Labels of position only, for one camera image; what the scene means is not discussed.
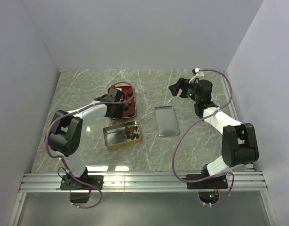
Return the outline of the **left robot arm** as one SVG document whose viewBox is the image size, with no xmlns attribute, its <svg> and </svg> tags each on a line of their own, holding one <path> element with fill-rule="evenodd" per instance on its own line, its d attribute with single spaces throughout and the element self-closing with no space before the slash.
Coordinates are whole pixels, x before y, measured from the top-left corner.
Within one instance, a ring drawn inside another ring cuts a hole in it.
<svg viewBox="0 0 289 226">
<path fill-rule="evenodd" d="M 47 154 L 51 158 L 60 158 L 67 178 L 77 189 L 92 184 L 87 167 L 78 153 L 83 126 L 95 119 L 119 118 L 123 115 L 125 94 L 116 88 L 72 111 L 58 110 L 52 119 L 45 137 Z"/>
</svg>

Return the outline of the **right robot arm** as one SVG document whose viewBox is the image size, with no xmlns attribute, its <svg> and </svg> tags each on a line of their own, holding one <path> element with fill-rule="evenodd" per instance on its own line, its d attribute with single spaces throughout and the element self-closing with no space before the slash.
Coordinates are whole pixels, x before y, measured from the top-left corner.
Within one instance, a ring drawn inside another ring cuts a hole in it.
<svg viewBox="0 0 289 226">
<path fill-rule="evenodd" d="M 172 96 L 181 91 L 181 98 L 191 98 L 195 114 L 212 125 L 222 135 L 220 156 L 205 165 L 201 171 L 201 183 L 211 188 L 217 183 L 217 176 L 238 165 L 256 162 L 259 150 L 255 128 L 251 123 L 242 123 L 225 114 L 211 97 L 212 82 L 208 80 L 180 78 L 174 85 L 169 86 Z"/>
</svg>

